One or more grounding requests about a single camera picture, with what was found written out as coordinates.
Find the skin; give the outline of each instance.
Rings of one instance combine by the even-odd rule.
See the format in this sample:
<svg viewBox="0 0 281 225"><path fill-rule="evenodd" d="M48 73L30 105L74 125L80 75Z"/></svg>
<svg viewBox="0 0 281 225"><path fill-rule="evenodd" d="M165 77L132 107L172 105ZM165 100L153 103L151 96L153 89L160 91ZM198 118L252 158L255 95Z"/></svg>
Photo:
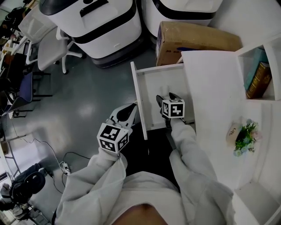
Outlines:
<svg viewBox="0 0 281 225"><path fill-rule="evenodd" d="M124 212L113 225L167 225L157 210L148 204L133 206Z"/></svg>

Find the black pants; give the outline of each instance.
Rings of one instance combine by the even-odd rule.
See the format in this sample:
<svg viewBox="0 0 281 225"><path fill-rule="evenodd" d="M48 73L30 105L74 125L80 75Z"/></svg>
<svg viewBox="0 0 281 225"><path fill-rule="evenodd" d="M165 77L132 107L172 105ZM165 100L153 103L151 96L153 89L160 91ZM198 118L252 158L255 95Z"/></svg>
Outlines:
<svg viewBox="0 0 281 225"><path fill-rule="evenodd" d="M179 189L169 160L173 149L165 130L149 131L148 140L145 141L141 124L138 123L132 128L130 141L121 151L128 161L127 176L145 171L165 177Z"/></svg>

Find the brown book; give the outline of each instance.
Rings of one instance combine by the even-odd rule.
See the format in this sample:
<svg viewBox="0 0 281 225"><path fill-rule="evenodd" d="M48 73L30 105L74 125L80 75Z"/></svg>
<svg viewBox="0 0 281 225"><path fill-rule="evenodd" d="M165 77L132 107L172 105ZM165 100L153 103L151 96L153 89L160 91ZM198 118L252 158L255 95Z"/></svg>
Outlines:
<svg viewBox="0 0 281 225"><path fill-rule="evenodd" d="M271 81L269 64L260 62L249 89L246 92L248 99L261 98Z"/></svg>

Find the book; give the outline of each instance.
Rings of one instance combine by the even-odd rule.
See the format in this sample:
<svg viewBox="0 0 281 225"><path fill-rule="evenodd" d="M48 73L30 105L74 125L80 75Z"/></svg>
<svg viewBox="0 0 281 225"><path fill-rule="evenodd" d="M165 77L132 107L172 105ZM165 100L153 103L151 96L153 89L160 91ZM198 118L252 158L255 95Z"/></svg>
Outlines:
<svg viewBox="0 0 281 225"><path fill-rule="evenodd" d="M272 79L268 63L260 62L249 89L246 92L248 99L261 98Z"/></svg>
<svg viewBox="0 0 281 225"><path fill-rule="evenodd" d="M246 76L244 83L245 90L247 91L252 83L252 80L255 76L256 70L258 69L259 63L265 62L268 63L267 55L264 49L256 48L254 53L254 60L251 66L249 73Z"/></svg>

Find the gray seat cushion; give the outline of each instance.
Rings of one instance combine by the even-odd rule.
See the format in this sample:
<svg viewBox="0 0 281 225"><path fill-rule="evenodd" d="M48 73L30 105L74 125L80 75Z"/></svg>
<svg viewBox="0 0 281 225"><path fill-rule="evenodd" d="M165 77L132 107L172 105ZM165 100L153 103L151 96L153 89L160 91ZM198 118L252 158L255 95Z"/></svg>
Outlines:
<svg viewBox="0 0 281 225"><path fill-rule="evenodd" d="M46 34L39 44L38 68L40 70L46 69L67 53L67 40L58 40L56 33L57 28L54 28Z"/></svg>

